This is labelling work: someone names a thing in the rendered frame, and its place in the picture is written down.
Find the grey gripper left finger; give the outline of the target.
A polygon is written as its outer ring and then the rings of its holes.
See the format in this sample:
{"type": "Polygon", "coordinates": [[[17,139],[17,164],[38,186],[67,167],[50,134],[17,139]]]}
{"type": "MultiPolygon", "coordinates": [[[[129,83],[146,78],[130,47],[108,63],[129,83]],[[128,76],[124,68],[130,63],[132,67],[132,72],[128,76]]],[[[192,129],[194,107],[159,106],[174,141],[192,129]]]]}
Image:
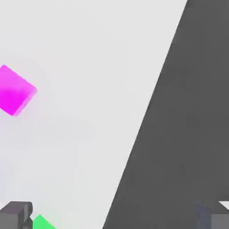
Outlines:
{"type": "Polygon", "coordinates": [[[31,202],[10,201],[0,210],[0,229],[33,229],[31,202]]]}

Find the small magenta cube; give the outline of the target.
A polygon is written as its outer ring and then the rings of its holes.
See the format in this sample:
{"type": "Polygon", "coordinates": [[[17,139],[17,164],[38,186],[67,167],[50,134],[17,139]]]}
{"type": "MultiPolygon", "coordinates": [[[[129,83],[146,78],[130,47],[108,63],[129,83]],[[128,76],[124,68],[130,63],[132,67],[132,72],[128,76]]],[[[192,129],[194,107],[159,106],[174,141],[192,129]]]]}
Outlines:
{"type": "Polygon", "coordinates": [[[0,67],[0,109],[18,116],[36,93],[36,87],[12,69],[0,67]]]}

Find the small green cube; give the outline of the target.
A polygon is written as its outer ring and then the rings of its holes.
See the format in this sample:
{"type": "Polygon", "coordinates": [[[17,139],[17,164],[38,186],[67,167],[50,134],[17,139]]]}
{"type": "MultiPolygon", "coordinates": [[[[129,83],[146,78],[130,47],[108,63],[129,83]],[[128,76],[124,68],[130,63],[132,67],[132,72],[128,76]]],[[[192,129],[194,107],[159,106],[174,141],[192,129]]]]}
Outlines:
{"type": "Polygon", "coordinates": [[[33,229],[56,229],[50,222],[48,222],[42,215],[38,215],[33,220],[33,229]]]}

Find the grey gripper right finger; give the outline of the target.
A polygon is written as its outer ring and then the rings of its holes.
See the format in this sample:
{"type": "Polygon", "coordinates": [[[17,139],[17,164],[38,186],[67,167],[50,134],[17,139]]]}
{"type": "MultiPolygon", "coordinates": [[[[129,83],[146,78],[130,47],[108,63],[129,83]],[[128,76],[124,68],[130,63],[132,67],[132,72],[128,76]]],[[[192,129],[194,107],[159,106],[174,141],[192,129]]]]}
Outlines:
{"type": "Polygon", "coordinates": [[[229,229],[229,201],[217,201],[211,206],[196,203],[194,229],[229,229]]]}

